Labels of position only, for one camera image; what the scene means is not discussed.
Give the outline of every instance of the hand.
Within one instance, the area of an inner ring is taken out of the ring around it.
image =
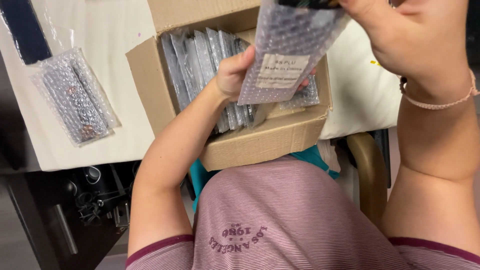
[[[418,84],[434,100],[466,96],[468,0],[393,0],[395,9],[386,0],[339,2],[365,29],[384,68]]]
[[[253,60],[255,60],[255,48],[253,45],[250,45],[244,52],[220,62],[216,84],[220,93],[229,101],[238,100],[247,68],[253,64]],[[315,72],[316,70],[313,69],[310,74],[315,74]],[[299,90],[307,86],[308,83],[308,79],[303,80]]]

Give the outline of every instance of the person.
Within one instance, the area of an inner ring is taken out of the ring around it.
[[[395,9],[385,0],[339,0],[380,64],[408,81],[398,113],[401,164],[380,229],[326,172],[285,156],[215,175],[192,230],[179,185],[237,99],[250,47],[221,62],[146,153],[133,188],[128,270],[480,269],[468,0],[392,2]]]

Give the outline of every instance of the pink striped shirt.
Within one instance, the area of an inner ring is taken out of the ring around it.
[[[454,247],[386,239],[326,172],[292,157],[221,171],[197,215],[195,237],[145,247],[127,270],[480,270]]]

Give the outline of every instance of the white table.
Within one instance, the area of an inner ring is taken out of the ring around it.
[[[53,25],[73,33],[73,44],[82,48],[122,127],[115,128],[113,136],[75,148],[28,79],[38,69],[22,65],[6,27],[0,24],[0,51],[41,169],[142,159],[154,134],[125,53],[155,35],[147,1],[32,0],[37,16],[43,2]],[[328,52],[334,110],[321,139],[396,124],[398,79],[371,60],[375,59],[366,34],[350,23]]]

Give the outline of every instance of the teal cloth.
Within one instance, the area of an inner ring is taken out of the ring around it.
[[[322,157],[320,156],[317,145],[314,145],[301,152],[290,153],[290,155],[294,156],[298,160],[308,162],[328,172],[330,177],[332,177],[333,179],[339,177],[338,172],[328,169],[328,165],[322,160]],[[212,178],[218,172],[219,171],[207,172],[199,159],[197,159],[190,167],[190,175],[192,176],[192,184],[196,196],[196,199],[193,201],[192,206],[194,212],[197,210],[197,203],[198,198],[200,197],[200,193],[207,184],[208,180],[210,180],[210,178]]]

